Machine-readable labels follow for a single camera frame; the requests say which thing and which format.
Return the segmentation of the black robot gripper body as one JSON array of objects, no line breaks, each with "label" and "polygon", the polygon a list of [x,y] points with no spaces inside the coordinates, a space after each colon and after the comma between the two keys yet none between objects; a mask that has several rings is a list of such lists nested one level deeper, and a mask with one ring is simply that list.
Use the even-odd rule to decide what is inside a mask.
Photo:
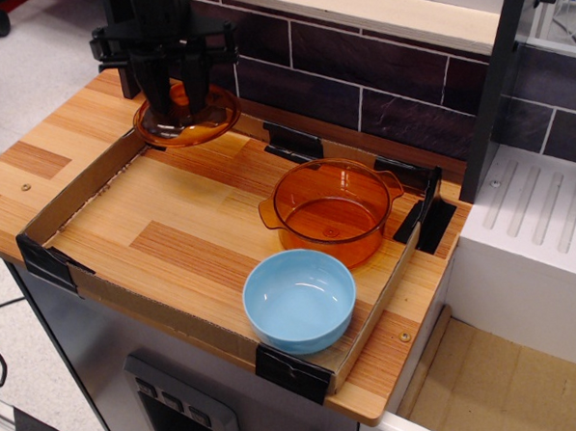
[{"label": "black robot gripper body", "polygon": [[238,59],[233,23],[194,13],[190,0],[103,0],[103,5],[107,24],[94,29],[90,41],[101,67]]}]

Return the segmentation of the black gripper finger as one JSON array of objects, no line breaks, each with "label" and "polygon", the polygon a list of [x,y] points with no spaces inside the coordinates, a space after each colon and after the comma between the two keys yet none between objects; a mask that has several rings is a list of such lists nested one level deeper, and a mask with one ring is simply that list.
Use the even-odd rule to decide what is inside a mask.
[{"label": "black gripper finger", "polygon": [[206,55],[186,56],[180,63],[179,71],[191,115],[196,116],[206,108],[210,61]]},{"label": "black gripper finger", "polygon": [[151,111],[160,119],[172,116],[170,81],[167,65],[162,59],[136,58],[131,61],[135,79],[145,94]]}]

